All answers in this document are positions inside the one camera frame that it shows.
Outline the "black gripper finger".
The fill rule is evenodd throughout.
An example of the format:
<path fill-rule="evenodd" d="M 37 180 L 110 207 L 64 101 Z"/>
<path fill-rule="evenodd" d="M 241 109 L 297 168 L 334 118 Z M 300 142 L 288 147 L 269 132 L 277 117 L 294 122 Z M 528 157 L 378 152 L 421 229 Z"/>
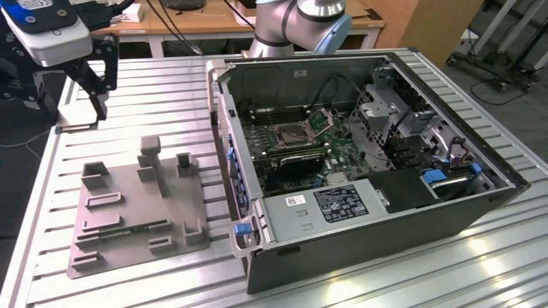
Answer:
<path fill-rule="evenodd" d="M 52 70 L 40 69 L 36 65 L 28 68 L 12 65 L 1 66 L 1 99 L 21 100 L 29 108 L 38 109 L 49 125 L 58 117 L 58 103 L 45 89 L 42 74 Z"/>
<path fill-rule="evenodd" d="M 104 74 L 98 76 L 88 64 L 88 56 L 64 64 L 64 73 L 88 93 L 97 121 L 106 119 L 105 101 L 109 92 L 117 89 L 118 36 L 113 33 L 92 35 L 92 56 L 104 63 Z"/>

